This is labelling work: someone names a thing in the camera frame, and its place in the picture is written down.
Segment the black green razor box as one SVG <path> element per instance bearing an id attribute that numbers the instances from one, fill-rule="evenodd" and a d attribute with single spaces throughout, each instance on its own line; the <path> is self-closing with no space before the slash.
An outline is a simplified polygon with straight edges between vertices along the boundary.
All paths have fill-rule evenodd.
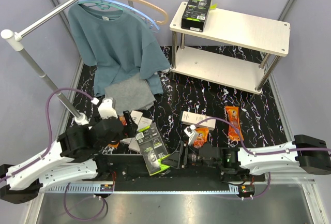
<path id="1" fill-rule="evenodd" d="M 138 130 L 136 141 L 150 176 L 170 169 L 169 165 L 162 163 L 170 154 L 156 123 L 151 123 L 149 126 Z"/>

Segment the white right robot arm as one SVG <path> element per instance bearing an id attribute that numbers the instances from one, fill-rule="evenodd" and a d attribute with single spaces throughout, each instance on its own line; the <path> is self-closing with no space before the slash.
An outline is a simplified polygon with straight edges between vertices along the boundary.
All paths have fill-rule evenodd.
<path id="1" fill-rule="evenodd" d="M 175 151 L 160 162 L 174 168 L 188 165 L 216 168 L 241 181 L 253 175 L 273 172 L 330 174 L 330 149 L 325 141 L 307 135 L 295 135 L 294 141 L 258 148 L 221 148 L 205 143 L 198 154 Z"/>

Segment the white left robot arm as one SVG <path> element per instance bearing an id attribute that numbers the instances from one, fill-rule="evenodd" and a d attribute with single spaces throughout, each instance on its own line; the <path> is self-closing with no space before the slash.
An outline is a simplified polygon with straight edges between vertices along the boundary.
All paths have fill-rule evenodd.
<path id="1" fill-rule="evenodd" d="M 1 200 L 21 204 L 57 185 L 83 181 L 105 181 L 112 173 L 101 153 L 108 145 L 117 145 L 136 136 L 138 126 L 129 111 L 123 116 L 73 126 L 44 150 L 19 165 L 1 165 Z"/>

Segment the black razor box on shelf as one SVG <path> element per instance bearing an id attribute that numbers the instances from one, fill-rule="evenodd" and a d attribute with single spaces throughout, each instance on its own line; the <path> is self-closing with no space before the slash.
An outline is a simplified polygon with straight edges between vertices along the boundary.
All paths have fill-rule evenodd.
<path id="1" fill-rule="evenodd" d="M 182 14 L 181 28 L 203 32 L 212 0 L 189 0 Z"/>

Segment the white two-tier shelf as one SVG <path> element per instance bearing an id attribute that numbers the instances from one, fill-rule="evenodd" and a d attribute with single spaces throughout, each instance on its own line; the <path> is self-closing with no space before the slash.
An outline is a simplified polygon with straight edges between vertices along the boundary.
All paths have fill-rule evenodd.
<path id="1" fill-rule="evenodd" d="M 171 72 L 259 95 L 289 53 L 288 22 L 212 10 L 203 32 L 181 28 L 186 2 L 171 24 Z"/>

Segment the orange snack packet left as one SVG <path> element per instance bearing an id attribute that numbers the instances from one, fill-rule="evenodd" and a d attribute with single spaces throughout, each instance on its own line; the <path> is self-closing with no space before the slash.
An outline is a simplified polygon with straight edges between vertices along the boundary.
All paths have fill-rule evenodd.
<path id="1" fill-rule="evenodd" d="M 121 121 L 121 123 L 122 123 L 124 126 L 127 125 L 124 116 L 120 116 L 120 117 L 119 117 L 119 120 Z M 112 142 L 111 144 L 108 144 L 108 147 L 109 147 L 109 148 L 118 148 L 119 144 L 120 144 L 120 141 L 114 141 L 114 142 Z"/>

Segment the orange snack packet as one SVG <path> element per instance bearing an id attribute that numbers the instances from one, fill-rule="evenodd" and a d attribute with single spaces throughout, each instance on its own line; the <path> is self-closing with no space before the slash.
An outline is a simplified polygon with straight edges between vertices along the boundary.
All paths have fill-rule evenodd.
<path id="1" fill-rule="evenodd" d="M 124 116 L 120 116 L 120 117 L 119 117 L 119 120 L 121 121 L 121 123 L 122 123 L 124 126 L 127 125 Z M 120 141 L 114 141 L 114 142 L 112 142 L 111 144 L 108 144 L 108 147 L 109 147 L 109 148 L 118 148 L 119 144 L 120 144 Z"/>
<path id="2" fill-rule="evenodd" d="M 195 131 L 197 132 L 198 136 L 196 137 L 193 143 L 193 147 L 201 148 L 207 142 L 209 129 L 206 127 L 200 127 L 200 128 L 196 128 Z"/>
<path id="3" fill-rule="evenodd" d="M 225 110 L 227 112 L 229 122 L 231 123 L 228 130 L 228 136 L 230 141 L 239 142 L 240 140 L 244 140 L 240 127 L 239 108 L 233 106 L 226 106 Z"/>

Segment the white Harry's box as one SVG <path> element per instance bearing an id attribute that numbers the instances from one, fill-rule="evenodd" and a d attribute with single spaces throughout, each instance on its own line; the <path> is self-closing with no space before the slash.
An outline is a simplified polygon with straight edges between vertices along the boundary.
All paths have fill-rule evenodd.
<path id="1" fill-rule="evenodd" d="M 131 117 L 134 120 L 134 122 L 137 124 L 138 130 L 147 127 L 152 123 L 151 119 L 143 117 L 143 113 L 139 111 L 132 110 Z M 134 152 L 138 152 L 138 153 L 140 152 L 139 145 L 135 138 L 131 139 L 128 147 L 130 150 Z"/>

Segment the grey folded cloth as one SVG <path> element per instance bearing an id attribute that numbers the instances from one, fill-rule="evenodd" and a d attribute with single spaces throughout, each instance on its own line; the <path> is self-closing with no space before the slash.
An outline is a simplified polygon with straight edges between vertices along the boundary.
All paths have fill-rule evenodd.
<path id="1" fill-rule="evenodd" d="M 126 110 L 148 110 L 156 100 L 146 80 L 141 79 L 139 73 L 125 81 L 105 87 L 104 91 L 107 98 L 111 97 L 115 101 L 115 110 L 118 114 Z"/>

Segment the orange snack packet middle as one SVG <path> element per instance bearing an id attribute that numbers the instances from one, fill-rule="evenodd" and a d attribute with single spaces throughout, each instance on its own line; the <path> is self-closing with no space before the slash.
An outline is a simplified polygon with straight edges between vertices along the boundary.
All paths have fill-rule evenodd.
<path id="1" fill-rule="evenodd" d="M 196 128 L 195 131 L 197 132 L 198 136 L 196 137 L 193 143 L 193 147 L 201 148 L 207 142 L 209 129 L 206 127 L 200 127 L 200 128 Z"/>

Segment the black marble pattern mat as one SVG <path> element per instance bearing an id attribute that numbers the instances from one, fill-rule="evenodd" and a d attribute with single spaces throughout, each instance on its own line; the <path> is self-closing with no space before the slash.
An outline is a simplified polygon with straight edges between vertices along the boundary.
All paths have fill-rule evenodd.
<path id="1" fill-rule="evenodd" d="M 79 71 L 78 89 L 94 95 L 94 75 L 96 67 L 83 65 Z M 180 140 L 184 140 L 184 125 L 179 116 L 182 111 L 215 116 L 226 120 L 228 118 L 225 106 L 239 107 L 239 120 L 246 147 L 265 147 L 288 141 L 286 128 L 279 114 L 278 100 L 270 83 L 267 82 L 262 94 L 252 95 L 230 87 L 221 86 L 181 74 L 172 76 L 170 73 L 160 73 L 163 94 L 155 96 L 154 105 L 143 112 L 143 117 L 155 123 L 163 134 L 166 147 L 174 151 Z M 76 93 L 73 105 L 90 119 L 97 113 L 84 95 Z M 208 143 L 217 147 L 236 147 L 240 143 L 228 138 L 229 126 L 216 121 L 216 127 L 208 134 Z"/>

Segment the orange snack packet right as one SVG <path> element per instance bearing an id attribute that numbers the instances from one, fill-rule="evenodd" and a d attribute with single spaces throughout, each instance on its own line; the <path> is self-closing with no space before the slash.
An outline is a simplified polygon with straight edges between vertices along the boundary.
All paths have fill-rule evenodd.
<path id="1" fill-rule="evenodd" d="M 239 108 L 233 106 L 226 106 L 225 110 L 227 112 L 229 122 L 231 123 L 228 130 L 228 136 L 230 141 L 239 142 L 240 140 L 244 140 L 240 127 Z"/>

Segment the teal t-shirt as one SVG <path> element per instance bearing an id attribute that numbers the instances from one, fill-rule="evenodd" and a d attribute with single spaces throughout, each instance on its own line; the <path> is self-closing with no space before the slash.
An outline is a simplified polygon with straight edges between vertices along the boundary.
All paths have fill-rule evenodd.
<path id="1" fill-rule="evenodd" d="M 163 88 L 158 72 L 170 69 L 155 35 L 129 10 L 102 11 L 74 4 L 68 11 L 71 33 L 82 61 L 97 68 L 94 94 L 138 74 L 153 94 Z"/>

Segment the metal clothes rack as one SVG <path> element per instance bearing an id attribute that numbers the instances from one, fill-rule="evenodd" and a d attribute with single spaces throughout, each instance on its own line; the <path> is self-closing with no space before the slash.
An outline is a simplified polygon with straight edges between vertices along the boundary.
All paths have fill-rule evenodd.
<path id="1" fill-rule="evenodd" d="M 54 7 L 51 0 L 1 0 L 1 29 L 19 32 Z M 79 62 L 76 46 L 56 16 L 32 31 L 22 44 L 59 87 L 69 86 Z M 44 126 L 44 104 L 51 90 L 6 40 L 1 40 L 1 124 Z"/>

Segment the aluminium rail frame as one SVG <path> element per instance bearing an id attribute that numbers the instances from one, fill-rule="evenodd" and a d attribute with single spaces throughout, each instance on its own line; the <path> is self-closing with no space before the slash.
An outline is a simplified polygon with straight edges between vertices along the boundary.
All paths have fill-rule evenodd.
<path id="1" fill-rule="evenodd" d="M 308 174 L 301 167 L 285 165 L 279 168 L 268 168 L 263 174 L 271 175 L 272 184 L 314 184 L 314 175 Z"/>

